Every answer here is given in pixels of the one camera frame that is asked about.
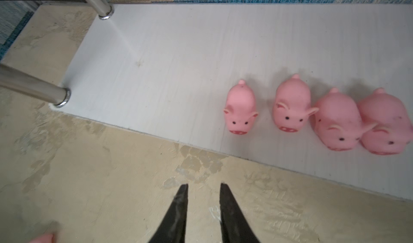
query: pig's ear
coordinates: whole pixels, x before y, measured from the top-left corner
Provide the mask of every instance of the pig's ear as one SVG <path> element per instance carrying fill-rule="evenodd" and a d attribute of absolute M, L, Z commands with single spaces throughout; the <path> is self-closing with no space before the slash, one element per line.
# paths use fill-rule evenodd
<path fill-rule="evenodd" d="M 374 133 L 386 133 L 386 134 L 390 134 L 390 129 L 388 127 L 385 126 L 377 126 L 373 129 Z"/>
<path fill-rule="evenodd" d="M 343 128 L 341 126 L 337 125 L 337 124 L 333 124 L 333 125 L 331 125 L 330 127 L 327 128 L 327 130 L 334 130 L 334 129 L 337 129 L 337 130 L 340 130 L 340 131 L 343 130 Z"/>
<path fill-rule="evenodd" d="M 308 116 L 311 116 L 311 115 L 317 113 L 318 110 L 319 110 L 319 109 L 318 109 L 317 107 L 312 107 L 312 108 L 309 108 L 309 109 L 306 111 L 306 114 L 307 114 Z"/>
<path fill-rule="evenodd" d="M 375 126 L 377 126 L 377 122 L 367 123 L 363 126 L 362 132 L 363 134 L 372 130 Z"/>
<path fill-rule="evenodd" d="M 258 116 L 258 112 L 251 113 L 251 117 L 257 117 L 257 116 Z"/>
<path fill-rule="evenodd" d="M 283 103 L 282 101 L 276 102 L 276 106 L 277 106 L 277 108 L 284 108 L 286 110 L 289 109 L 289 107 L 285 103 Z"/>
<path fill-rule="evenodd" d="M 225 114 L 230 114 L 230 113 L 232 113 L 232 108 L 231 108 L 230 106 L 227 106 L 227 107 L 224 109 L 224 113 L 225 113 Z"/>

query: pink object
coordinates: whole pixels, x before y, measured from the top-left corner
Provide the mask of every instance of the pink object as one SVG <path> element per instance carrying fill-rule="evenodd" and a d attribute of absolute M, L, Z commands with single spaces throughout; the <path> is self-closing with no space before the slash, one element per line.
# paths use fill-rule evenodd
<path fill-rule="evenodd" d="M 38 238 L 35 238 L 29 243 L 52 243 L 52 242 L 53 242 L 53 234 L 45 234 Z"/>
<path fill-rule="evenodd" d="M 332 88 L 316 102 L 320 109 L 316 114 L 314 131 L 323 144 L 333 151 L 353 149 L 361 136 L 377 125 L 363 123 L 354 100 Z"/>
<path fill-rule="evenodd" d="M 413 140 L 413 126 L 403 102 L 387 94 L 383 88 L 376 89 L 357 105 L 365 122 L 378 123 L 361 138 L 361 143 L 370 153 L 398 154 Z"/>
<path fill-rule="evenodd" d="M 310 88 L 298 74 L 278 86 L 273 118 L 280 130 L 297 132 L 306 124 L 309 116 L 317 111 L 317 107 L 311 107 Z"/>
<path fill-rule="evenodd" d="M 258 112 L 254 92 L 244 80 L 240 80 L 238 85 L 228 92 L 224 114 L 225 123 L 231 133 L 246 134 L 252 128 Z"/>

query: pink toy pig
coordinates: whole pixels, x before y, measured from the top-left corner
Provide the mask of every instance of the pink toy pig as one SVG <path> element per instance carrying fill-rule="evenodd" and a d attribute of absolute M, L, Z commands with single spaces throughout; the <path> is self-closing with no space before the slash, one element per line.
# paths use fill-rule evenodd
<path fill-rule="evenodd" d="M 413 140 L 413 126 L 403 102 L 383 88 L 360 101 L 358 107 L 365 122 L 378 123 L 361 138 L 362 145 L 370 153 L 398 154 Z"/>
<path fill-rule="evenodd" d="M 311 107 L 310 88 L 298 74 L 278 86 L 273 118 L 280 130 L 297 132 L 317 111 L 317 107 Z"/>
<path fill-rule="evenodd" d="M 377 125 L 365 125 L 354 100 L 332 88 L 316 102 L 319 111 L 315 114 L 315 133 L 323 144 L 333 151 L 351 150 L 361 136 Z"/>
<path fill-rule="evenodd" d="M 53 234 L 45 234 L 38 238 L 35 238 L 29 243 L 52 243 L 52 242 L 53 242 Z"/>
<path fill-rule="evenodd" d="M 228 92 L 224 113 L 225 123 L 231 133 L 246 134 L 252 128 L 258 112 L 254 92 L 244 80 L 240 80 Z"/>

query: metal leg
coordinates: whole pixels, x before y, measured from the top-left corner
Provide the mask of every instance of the metal leg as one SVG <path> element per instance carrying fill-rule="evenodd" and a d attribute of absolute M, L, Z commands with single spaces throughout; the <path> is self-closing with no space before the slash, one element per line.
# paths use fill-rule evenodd
<path fill-rule="evenodd" d="M 113 6 L 106 0 L 86 0 L 86 2 L 96 10 L 102 20 L 110 18 L 114 12 Z"/>
<path fill-rule="evenodd" d="M 3 64 L 0 64 L 0 86 L 53 103 L 59 108 L 70 98 L 69 89 L 55 86 Z"/>

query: white surface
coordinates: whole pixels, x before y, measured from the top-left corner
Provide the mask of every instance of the white surface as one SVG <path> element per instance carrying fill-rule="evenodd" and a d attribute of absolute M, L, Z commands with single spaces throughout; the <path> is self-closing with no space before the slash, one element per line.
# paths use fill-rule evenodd
<path fill-rule="evenodd" d="M 96 19 L 62 82 L 60 111 L 356 187 L 413 199 L 413 147 L 394 157 L 334 152 L 308 124 L 276 129 L 271 105 L 293 73 L 313 101 L 336 86 L 359 100 L 383 86 L 413 111 L 412 5 L 117 5 Z M 225 128 L 245 79 L 260 116 Z"/>

